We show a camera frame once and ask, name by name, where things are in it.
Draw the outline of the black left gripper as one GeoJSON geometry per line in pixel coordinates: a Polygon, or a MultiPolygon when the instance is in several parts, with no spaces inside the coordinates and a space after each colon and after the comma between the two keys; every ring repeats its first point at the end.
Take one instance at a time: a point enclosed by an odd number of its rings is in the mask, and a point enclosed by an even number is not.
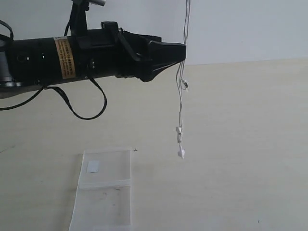
{"type": "Polygon", "coordinates": [[[102,22],[101,28],[76,36],[78,77],[115,76],[150,82],[185,59],[184,44],[162,42],[159,36],[131,33],[119,28],[116,22],[102,22]]]}

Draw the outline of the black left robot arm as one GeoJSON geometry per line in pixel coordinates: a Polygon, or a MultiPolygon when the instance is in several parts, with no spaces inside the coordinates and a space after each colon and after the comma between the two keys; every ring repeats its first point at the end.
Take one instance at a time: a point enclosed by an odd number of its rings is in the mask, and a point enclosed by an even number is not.
{"type": "Polygon", "coordinates": [[[158,36],[130,33],[116,22],[81,36],[10,41],[0,38],[0,96],[9,98],[42,86],[88,77],[152,81],[186,58],[186,46],[158,36]]]}

